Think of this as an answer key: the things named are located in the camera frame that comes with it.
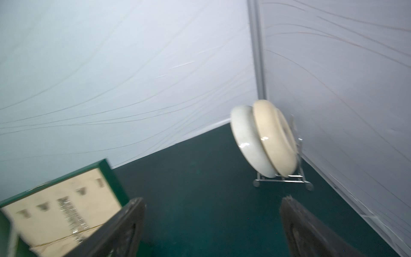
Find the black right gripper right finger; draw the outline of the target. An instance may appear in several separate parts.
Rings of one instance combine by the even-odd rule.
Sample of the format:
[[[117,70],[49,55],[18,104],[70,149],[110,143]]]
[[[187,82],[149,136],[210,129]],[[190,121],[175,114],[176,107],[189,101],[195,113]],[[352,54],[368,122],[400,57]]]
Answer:
[[[293,257],[363,257],[294,198],[282,198],[280,217]]]

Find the green jewelry box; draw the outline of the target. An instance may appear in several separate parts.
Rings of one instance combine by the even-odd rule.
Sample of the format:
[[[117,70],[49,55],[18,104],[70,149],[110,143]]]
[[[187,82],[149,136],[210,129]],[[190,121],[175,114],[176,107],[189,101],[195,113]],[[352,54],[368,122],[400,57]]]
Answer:
[[[6,256],[62,257],[129,201],[107,160],[101,160],[1,201],[10,222]]]

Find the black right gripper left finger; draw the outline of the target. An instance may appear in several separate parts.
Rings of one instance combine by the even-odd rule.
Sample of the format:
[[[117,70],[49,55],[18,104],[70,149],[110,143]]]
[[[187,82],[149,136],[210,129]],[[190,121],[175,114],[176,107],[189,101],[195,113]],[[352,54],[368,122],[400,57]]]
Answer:
[[[134,257],[146,216],[143,198],[131,199],[108,222],[66,254],[67,257]]]

